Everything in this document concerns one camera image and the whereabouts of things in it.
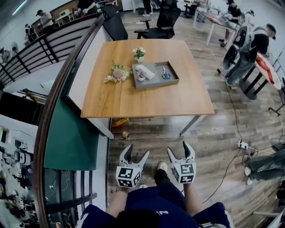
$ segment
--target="green panel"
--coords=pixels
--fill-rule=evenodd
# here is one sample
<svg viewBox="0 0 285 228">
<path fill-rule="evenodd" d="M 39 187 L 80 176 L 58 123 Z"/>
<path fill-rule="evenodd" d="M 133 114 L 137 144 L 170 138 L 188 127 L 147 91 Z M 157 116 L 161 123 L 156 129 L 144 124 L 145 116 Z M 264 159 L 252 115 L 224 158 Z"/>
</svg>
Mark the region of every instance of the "green panel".
<svg viewBox="0 0 285 228">
<path fill-rule="evenodd" d="M 45 168 L 95 170 L 98 137 L 98 129 L 59 98 L 49 129 Z"/>
</svg>

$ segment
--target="flower bouquet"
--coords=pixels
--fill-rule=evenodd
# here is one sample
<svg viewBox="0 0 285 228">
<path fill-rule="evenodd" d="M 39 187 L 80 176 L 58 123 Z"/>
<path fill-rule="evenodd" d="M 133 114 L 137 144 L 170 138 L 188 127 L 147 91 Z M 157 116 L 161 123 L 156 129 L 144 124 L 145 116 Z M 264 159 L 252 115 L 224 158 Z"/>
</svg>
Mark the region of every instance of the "flower bouquet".
<svg viewBox="0 0 285 228">
<path fill-rule="evenodd" d="M 134 53 L 134 59 L 137 62 L 143 62 L 144 55 L 146 54 L 145 49 L 143 49 L 142 47 L 138 47 L 138 48 L 133 49 L 133 53 Z"/>
<path fill-rule="evenodd" d="M 108 81 L 112 82 L 120 82 L 125 81 L 130 75 L 130 72 L 124 69 L 124 66 L 120 66 L 119 64 L 115 64 L 112 67 L 111 75 L 108 75 L 104 79 L 104 83 Z"/>
</svg>

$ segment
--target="black cap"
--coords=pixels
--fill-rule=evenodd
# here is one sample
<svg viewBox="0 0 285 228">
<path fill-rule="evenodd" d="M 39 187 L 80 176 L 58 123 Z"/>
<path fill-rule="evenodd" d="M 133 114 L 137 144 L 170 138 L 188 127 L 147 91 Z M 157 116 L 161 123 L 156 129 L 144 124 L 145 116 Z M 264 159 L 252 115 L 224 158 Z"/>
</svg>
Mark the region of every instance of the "black cap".
<svg viewBox="0 0 285 228">
<path fill-rule="evenodd" d="M 276 29 L 275 29 L 275 27 L 272 24 L 267 24 L 266 27 L 269 28 L 272 32 L 274 32 L 274 37 L 272 37 L 272 39 L 276 40 L 276 37 L 275 37 Z"/>
<path fill-rule="evenodd" d="M 40 15 L 40 12 L 42 12 L 42 9 L 39 9 L 39 10 L 37 11 L 36 16 Z"/>
</svg>

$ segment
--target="gray tray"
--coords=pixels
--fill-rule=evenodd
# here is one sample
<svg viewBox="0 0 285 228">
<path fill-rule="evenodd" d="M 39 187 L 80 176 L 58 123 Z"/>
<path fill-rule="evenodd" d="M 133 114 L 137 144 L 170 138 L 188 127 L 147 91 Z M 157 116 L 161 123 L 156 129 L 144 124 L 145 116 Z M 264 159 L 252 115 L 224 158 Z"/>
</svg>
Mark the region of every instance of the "gray tray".
<svg viewBox="0 0 285 228">
<path fill-rule="evenodd" d="M 135 76 L 135 66 L 136 65 L 144 65 L 151 72 L 153 72 L 155 76 L 151 80 L 145 79 L 144 81 L 139 81 Z M 165 68 L 165 71 L 170 74 L 169 79 L 164 79 L 162 77 L 162 74 L 163 74 L 162 67 L 163 66 Z M 133 64 L 132 67 L 133 67 L 133 72 L 134 72 L 135 87 L 137 90 L 177 84 L 179 82 L 179 77 L 177 76 L 176 72 L 173 70 L 169 62 L 138 63 L 138 64 Z"/>
</svg>

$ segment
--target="blue shirt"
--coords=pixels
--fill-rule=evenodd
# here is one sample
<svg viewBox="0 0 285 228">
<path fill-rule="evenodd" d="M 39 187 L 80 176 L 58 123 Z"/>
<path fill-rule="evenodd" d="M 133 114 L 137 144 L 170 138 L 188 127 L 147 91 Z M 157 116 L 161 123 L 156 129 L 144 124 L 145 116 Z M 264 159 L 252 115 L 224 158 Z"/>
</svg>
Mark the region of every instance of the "blue shirt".
<svg viewBox="0 0 285 228">
<path fill-rule="evenodd" d="M 158 213 L 159 228 L 198 228 L 207 223 L 233 228 L 232 220 L 222 203 L 216 203 L 192 217 L 186 212 L 184 196 L 177 188 L 169 185 L 141 188 L 130 192 L 125 211 L 133 209 L 147 209 Z M 84 210 L 77 227 L 100 228 L 111 226 L 115 221 L 113 216 L 96 206 L 89 205 Z"/>
</svg>

